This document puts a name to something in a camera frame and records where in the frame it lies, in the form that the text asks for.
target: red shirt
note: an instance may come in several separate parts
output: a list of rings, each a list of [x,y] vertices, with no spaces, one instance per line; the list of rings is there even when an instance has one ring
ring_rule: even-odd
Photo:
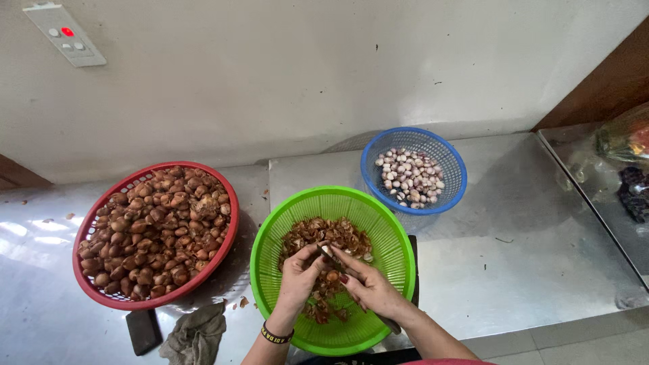
[[[403,365],[486,365],[490,362],[480,360],[463,360],[463,359],[437,359],[437,360],[419,360],[406,362]]]

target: red indicator light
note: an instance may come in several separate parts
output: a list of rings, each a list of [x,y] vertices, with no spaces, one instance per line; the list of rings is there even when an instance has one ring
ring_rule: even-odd
[[[61,33],[65,34],[66,36],[69,36],[69,37],[72,37],[72,36],[75,35],[74,32],[72,31],[72,29],[67,28],[67,27],[61,28]]]

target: knife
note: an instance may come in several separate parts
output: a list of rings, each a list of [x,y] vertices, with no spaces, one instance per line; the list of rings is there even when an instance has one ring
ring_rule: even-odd
[[[341,274],[345,274],[345,275],[346,275],[347,272],[345,271],[345,269],[343,269],[342,265],[339,264],[338,261],[336,261],[336,260],[335,260],[331,255],[329,255],[329,254],[328,254],[328,253],[327,253],[327,252],[322,248],[323,245],[328,245],[328,244],[329,244],[329,241],[322,241],[322,242],[316,244],[316,246],[318,247],[318,248],[317,248],[317,249],[318,249],[318,252],[320,252],[320,254],[324,255],[324,257],[326,257],[326,258],[329,259],[329,261],[333,264],[334,269],[336,269],[336,270],[337,270],[338,272],[340,272]],[[387,328],[389,328],[389,329],[392,331],[392,333],[394,333],[394,334],[400,334],[400,333],[401,333],[401,326],[399,326],[395,321],[393,321],[393,320],[391,320],[391,319],[389,319],[389,318],[385,318],[385,317],[381,316],[381,315],[378,314],[378,313],[374,313],[374,314],[376,315],[376,317],[377,317],[379,320],[381,320],[381,322],[383,322],[383,323],[387,326]]]

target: black wristband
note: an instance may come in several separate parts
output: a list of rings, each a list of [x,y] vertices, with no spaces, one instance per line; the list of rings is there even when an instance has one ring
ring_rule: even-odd
[[[270,333],[268,331],[268,329],[266,328],[266,321],[264,321],[263,325],[262,325],[262,336],[266,340],[268,340],[268,341],[270,341],[270,342],[272,342],[274,344],[286,344],[286,343],[288,343],[293,338],[294,333],[295,333],[295,330],[293,330],[291,332],[291,334],[289,334],[288,336],[284,336],[284,337],[275,336],[274,334]]]

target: left hand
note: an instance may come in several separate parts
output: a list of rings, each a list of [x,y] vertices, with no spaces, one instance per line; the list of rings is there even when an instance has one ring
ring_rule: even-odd
[[[296,317],[300,314],[313,291],[316,278],[327,268],[322,255],[311,266],[307,266],[306,261],[314,254],[317,254],[317,246],[310,244],[284,261],[282,286],[275,309],[287,310]]]

